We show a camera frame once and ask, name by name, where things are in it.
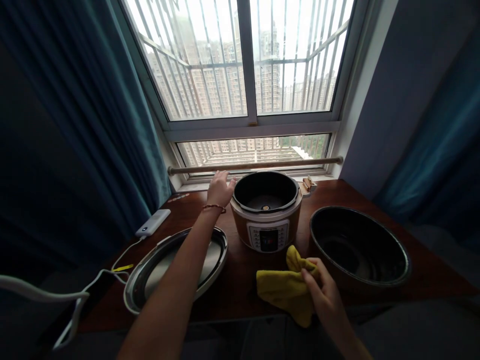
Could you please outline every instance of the forearm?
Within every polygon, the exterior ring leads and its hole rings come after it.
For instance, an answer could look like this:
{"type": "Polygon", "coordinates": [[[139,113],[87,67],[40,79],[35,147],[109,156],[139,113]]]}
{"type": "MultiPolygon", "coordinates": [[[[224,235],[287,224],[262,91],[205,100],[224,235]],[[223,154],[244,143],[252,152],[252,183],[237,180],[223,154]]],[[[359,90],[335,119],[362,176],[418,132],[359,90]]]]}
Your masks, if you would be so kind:
{"type": "Polygon", "coordinates": [[[130,329],[119,359],[180,357],[198,280],[220,211],[209,208],[200,213],[130,329]]]}
{"type": "Polygon", "coordinates": [[[356,336],[348,341],[341,341],[336,344],[345,360],[372,360],[373,357],[365,345],[356,336]]]}

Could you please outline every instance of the window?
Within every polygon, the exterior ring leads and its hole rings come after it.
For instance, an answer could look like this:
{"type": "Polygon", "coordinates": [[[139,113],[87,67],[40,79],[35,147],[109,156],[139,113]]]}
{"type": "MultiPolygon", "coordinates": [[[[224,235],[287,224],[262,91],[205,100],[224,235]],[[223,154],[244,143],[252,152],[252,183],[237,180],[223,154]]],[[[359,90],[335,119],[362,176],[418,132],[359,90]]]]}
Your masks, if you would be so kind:
{"type": "MultiPolygon", "coordinates": [[[[256,164],[321,159],[326,156],[330,134],[276,136],[230,140],[189,141],[177,143],[187,167],[256,164]]],[[[245,170],[232,171],[244,173],[245,170]]],[[[192,176],[213,174],[196,172],[192,176]]]]}
{"type": "Polygon", "coordinates": [[[330,153],[367,0],[121,1],[181,166],[330,153]]]}

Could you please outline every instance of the charging cable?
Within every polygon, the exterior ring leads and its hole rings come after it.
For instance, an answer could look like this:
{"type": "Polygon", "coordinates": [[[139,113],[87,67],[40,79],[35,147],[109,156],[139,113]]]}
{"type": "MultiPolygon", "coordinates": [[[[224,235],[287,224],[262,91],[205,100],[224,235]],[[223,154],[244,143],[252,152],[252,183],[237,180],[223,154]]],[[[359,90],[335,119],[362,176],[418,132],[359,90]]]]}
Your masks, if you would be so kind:
{"type": "Polygon", "coordinates": [[[123,285],[126,285],[127,282],[124,281],[120,276],[117,275],[117,274],[121,274],[122,272],[120,272],[120,271],[115,271],[114,269],[117,268],[117,264],[119,263],[120,259],[123,258],[124,255],[125,255],[131,248],[133,248],[133,247],[134,247],[135,245],[137,245],[137,244],[140,244],[140,243],[141,243],[143,240],[145,240],[146,238],[147,238],[147,236],[144,235],[144,236],[142,236],[137,242],[134,242],[132,245],[130,245],[129,247],[127,247],[127,248],[125,249],[125,251],[118,257],[118,259],[117,259],[117,260],[113,263],[113,265],[111,266],[111,269],[110,269],[110,270],[112,271],[113,276],[115,276],[116,279],[117,279],[119,282],[121,282],[123,285]]]}
{"type": "Polygon", "coordinates": [[[127,279],[130,276],[130,274],[126,271],[114,271],[115,266],[117,266],[117,263],[120,261],[120,259],[129,251],[133,246],[139,244],[142,242],[147,236],[142,236],[137,242],[134,242],[132,245],[126,248],[126,250],[120,255],[120,257],[115,261],[113,266],[111,267],[110,270],[107,269],[102,269],[98,272],[97,276],[91,283],[89,283],[87,286],[83,288],[82,291],[80,292],[74,292],[74,293],[69,293],[69,294],[57,294],[53,292],[48,292],[45,290],[42,290],[36,286],[33,286],[32,284],[23,281],[19,278],[12,277],[12,276],[6,276],[6,275],[0,275],[0,289],[5,289],[9,290],[13,293],[16,293],[18,295],[21,295],[25,298],[28,298],[30,300],[40,302],[40,303],[62,303],[66,301],[71,301],[71,300],[76,300],[75,303],[75,310],[73,311],[73,315],[71,317],[70,322],[68,325],[65,327],[63,332],[60,334],[58,337],[57,341],[53,345],[53,350],[58,350],[66,345],[68,345],[73,338],[75,337],[77,333],[77,328],[79,325],[79,319],[80,319],[80,313],[82,311],[82,308],[84,307],[85,302],[87,301],[88,297],[90,294],[87,292],[87,290],[97,282],[97,280],[100,278],[100,276],[103,273],[108,273],[112,274],[117,278],[119,282],[121,282],[123,285],[125,285],[127,282],[123,280],[120,277],[121,275],[126,275],[127,279]]]}

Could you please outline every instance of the cleaning rag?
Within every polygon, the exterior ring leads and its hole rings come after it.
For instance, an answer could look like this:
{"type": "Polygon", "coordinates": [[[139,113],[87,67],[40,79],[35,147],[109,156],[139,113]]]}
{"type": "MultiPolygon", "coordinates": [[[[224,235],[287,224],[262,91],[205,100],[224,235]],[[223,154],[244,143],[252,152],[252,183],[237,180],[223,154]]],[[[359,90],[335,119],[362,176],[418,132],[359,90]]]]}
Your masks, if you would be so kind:
{"type": "Polygon", "coordinates": [[[288,312],[302,328],[308,328],[314,305],[300,271],[305,268],[318,278],[319,270],[316,265],[301,258],[293,245],[286,252],[286,264],[290,271],[257,271],[256,293],[260,299],[288,312]]]}

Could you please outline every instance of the red bracelet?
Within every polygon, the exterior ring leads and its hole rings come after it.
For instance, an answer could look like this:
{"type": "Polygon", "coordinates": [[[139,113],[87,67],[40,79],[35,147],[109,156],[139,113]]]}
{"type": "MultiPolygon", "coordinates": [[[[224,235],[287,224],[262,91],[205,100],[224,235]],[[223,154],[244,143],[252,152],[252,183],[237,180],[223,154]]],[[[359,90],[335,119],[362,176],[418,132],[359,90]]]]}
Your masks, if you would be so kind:
{"type": "Polygon", "coordinates": [[[211,204],[211,205],[204,205],[202,206],[202,210],[205,210],[207,208],[220,208],[221,209],[221,213],[220,214],[225,214],[227,212],[227,209],[224,208],[223,206],[220,206],[220,205],[217,205],[217,204],[211,204]]]}

